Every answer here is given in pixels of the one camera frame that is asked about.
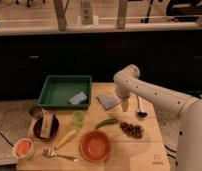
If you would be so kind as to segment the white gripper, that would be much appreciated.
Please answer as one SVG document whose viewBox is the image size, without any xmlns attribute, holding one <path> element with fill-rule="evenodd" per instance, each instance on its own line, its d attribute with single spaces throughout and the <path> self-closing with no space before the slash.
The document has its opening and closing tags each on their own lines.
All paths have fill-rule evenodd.
<svg viewBox="0 0 202 171">
<path fill-rule="evenodd" d="M 127 112 L 129 108 L 130 90 L 126 86 L 117 86 L 115 90 L 117 97 L 121 99 L 121 107 L 123 112 Z"/>
</svg>

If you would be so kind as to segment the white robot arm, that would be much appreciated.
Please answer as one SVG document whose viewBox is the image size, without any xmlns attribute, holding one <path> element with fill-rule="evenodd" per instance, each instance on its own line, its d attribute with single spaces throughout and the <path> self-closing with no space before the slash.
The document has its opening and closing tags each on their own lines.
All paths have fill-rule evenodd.
<svg viewBox="0 0 202 171">
<path fill-rule="evenodd" d="M 175 171 L 202 171 L 202 99 L 141 81 L 140 70 L 130 64 L 113 81 L 120 99 L 131 93 L 181 117 Z"/>
</svg>

